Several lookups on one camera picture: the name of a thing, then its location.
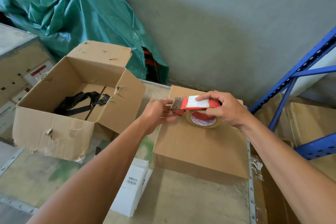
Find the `metal table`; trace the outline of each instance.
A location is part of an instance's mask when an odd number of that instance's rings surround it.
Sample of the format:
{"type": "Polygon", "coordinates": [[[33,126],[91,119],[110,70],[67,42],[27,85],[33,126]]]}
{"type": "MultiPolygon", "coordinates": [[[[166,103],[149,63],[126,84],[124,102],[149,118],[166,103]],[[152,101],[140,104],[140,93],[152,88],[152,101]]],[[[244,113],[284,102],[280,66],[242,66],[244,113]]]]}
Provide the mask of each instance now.
{"type": "MultiPolygon", "coordinates": [[[[138,115],[149,100],[167,98],[170,91],[165,85],[143,83],[146,92],[138,115]]],[[[152,170],[152,150],[157,133],[158,128],[146,136],[136,154],[137,158],[148,160],[152,170]]],[[[0,202],[34,214],[81,166],[76,162],[18,150],[0,169],[0,202]]],[[[104,223],[254,224],[253,202],[252,179],[228,186],[155,168],[134,216],[127,218],[109,211],[104,223]]]]}

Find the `metal shelf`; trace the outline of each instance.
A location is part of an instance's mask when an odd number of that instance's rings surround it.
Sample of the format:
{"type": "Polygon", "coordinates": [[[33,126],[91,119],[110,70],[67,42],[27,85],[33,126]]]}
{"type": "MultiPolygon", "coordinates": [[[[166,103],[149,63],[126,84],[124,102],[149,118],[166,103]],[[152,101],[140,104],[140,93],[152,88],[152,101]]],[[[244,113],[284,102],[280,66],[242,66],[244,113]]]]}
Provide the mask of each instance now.
{"type": "MultiPolygon", "coordinates": [[[[276,112],[271,120],[269,129],[274,131],[279,120],[281,111],[285,106],[289,94],[298,77],[336,72],[336,66],[321,67],[310,69],[317,61],[336,47],[336,26],[314,47],[312,48],[288,73],[280,79],[253,107],[250,112],[254,114],[263,104],[267,103],[277,93],[286,90],[276,112]]],[[[319,138],[310,143],[303,144],[294,148],[301,156],[310,160],[325,155],[336,153],[336,133],[319,138]]]]}

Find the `hand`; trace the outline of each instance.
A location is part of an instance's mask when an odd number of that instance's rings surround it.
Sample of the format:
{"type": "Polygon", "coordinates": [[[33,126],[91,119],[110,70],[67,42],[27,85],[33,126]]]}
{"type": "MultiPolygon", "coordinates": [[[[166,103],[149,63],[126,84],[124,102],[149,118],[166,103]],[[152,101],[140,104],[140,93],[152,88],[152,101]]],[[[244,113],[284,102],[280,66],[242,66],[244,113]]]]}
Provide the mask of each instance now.
{"type": "Polygon", "coordinates": [[[148,126],[146,135],[153,133],[160,124],[176,120],[176,115],[171,111],[171,106],[167,106],[172,103],[173,100],[168,99],[149,101],[139,117],[144,125],[148,126]]]}
{"type": "Polygon", "coordinates": [[[222,102],[221,107],[208,108],[206,113],[208,116],[216,116],[221,118],[227,124],[240,127],[248,122],[253,115],[238,102],[233,95],[227,92],[209,91],[196,98],[197,101],[203,99],[214,98],[222,102]]]}

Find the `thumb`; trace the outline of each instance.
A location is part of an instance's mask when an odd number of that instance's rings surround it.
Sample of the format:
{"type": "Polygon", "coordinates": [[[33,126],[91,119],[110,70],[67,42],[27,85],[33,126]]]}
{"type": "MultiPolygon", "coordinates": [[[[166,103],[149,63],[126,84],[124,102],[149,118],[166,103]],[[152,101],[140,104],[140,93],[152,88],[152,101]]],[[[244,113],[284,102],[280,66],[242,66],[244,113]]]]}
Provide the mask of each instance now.
{"type": "Polygon", "coordinates": [[[206,110],[206,113],[207,113],[208,116],[222,117],[223,116],[223,109],[221,107],[208,108],[206,110]]]}

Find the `left hand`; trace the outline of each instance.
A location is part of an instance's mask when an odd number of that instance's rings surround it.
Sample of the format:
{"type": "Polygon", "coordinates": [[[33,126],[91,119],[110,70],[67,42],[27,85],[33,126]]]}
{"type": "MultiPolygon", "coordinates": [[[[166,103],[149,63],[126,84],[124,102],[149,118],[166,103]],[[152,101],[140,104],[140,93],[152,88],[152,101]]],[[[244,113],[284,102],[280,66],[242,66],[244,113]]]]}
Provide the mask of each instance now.
{"type": "Polygon", "coordinates": [[[171,106],[167,106],[172,103],[173,100],[168,99],[149,101],[139,117],[144,126],[148,127],[146,135],[153,133],[160,124],[176,120],[176,115],[171,111],[171,106]]]}

